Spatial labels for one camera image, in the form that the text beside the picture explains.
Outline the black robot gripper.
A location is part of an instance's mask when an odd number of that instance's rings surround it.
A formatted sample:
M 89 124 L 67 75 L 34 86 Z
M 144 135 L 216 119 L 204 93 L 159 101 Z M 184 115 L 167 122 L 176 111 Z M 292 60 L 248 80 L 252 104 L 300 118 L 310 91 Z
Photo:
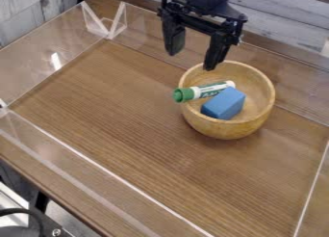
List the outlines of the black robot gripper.
M 231 44 L 240 43 L 243 26 L 248 21 L 230 0 L 162 0 L 159 17 L 170 56 L 175 56 L 186 46 L 186 28 L 211 36 L 203 63 L 207 71 L 224 62 Z

